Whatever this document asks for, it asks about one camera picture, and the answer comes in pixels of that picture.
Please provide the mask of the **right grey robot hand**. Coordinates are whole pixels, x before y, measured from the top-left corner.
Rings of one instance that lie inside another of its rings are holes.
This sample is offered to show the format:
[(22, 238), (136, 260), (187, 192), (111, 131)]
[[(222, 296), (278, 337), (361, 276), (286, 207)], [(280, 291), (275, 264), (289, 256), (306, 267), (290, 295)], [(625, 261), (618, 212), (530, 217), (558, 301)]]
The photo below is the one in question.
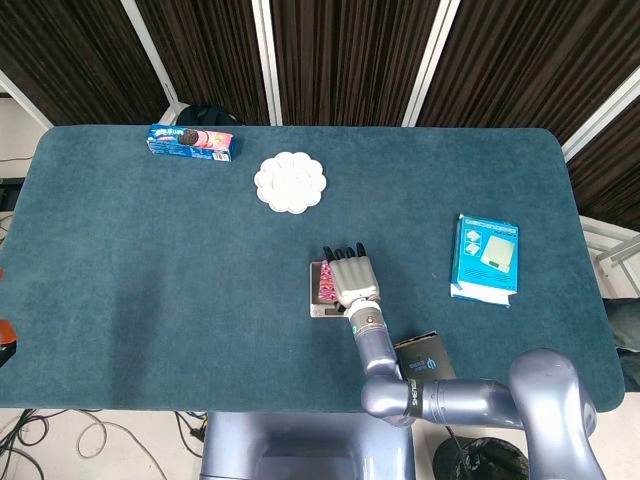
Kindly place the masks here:
[(357, 300), (380, 302), (379, 283), (363, 243), (344, 249), (324, 246), (323, 252), (336, 295), (334, 305), (339, 312), (346, 312)]

